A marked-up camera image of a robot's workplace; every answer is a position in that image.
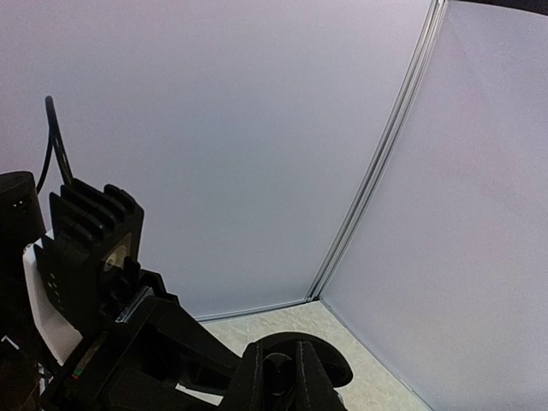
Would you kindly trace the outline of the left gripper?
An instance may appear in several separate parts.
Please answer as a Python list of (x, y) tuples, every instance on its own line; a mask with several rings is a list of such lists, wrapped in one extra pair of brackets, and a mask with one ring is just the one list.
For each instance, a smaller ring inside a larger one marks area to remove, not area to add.
[[(216, 405), (176, 388), (228, 385), (241, 357), (188, 314), (166, 291), (162, 276), (141, 272), (143, 285), (120, 323), (86, 337), (40, 397), (45, 410), (215, 410)], [(163, 368), (121, 367), (146, 327), (167, 356)]]

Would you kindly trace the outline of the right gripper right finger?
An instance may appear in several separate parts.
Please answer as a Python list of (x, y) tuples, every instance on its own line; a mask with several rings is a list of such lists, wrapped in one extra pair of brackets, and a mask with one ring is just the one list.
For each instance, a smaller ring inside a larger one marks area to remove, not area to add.
[(298, 342), (295, 409), (345, 410), (310, 342)]

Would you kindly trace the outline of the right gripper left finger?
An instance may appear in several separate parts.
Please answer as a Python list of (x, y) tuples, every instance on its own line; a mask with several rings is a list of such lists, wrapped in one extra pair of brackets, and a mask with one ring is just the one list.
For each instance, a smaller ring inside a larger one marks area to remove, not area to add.
[(263, 361), (262, 344), (250, 343), (223, 396), (222, 410), (255, 411), (264, 408)]

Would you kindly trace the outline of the round black case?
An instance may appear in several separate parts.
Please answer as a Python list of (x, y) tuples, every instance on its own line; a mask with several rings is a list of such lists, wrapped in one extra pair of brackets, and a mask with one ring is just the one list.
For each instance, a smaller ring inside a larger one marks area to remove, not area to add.
[(270, 334), (255, 343), (262, 344), (264, 359), (271, 353), (283, 353), (292, 357), (295, 364), (297, 364), (298, 342), (310, 342), (312, 344), (333, 387), (343, 387), (352, 381), (354, 374), (343, 354), (331, 343), (314, 335), (284, 331)]

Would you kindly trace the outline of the black stem earbud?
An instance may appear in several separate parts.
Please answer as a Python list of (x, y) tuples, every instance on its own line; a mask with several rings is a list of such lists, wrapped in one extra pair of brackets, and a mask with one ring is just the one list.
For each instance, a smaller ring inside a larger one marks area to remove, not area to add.
[(265, 391), (271, 396), (282, 396), (293, 388), (296, 380), (295, 360), (283, 353), (268, 354), (263, 361)]

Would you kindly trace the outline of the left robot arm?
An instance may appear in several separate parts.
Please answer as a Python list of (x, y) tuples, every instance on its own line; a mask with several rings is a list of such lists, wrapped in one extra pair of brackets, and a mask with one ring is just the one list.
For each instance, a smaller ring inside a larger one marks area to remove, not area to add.
[[(222, 395), (239, 357), (193, 319), (137, 260), (143, 209), (112, 185), (74, 182), (51, 196), (45, 233), (32, 173), (1, 177), (4, 410), (204, 410), (178, 384)], [(57, 360), (34, 323), (23, 254), (36, 254), (46, 299), (80, 334)]]

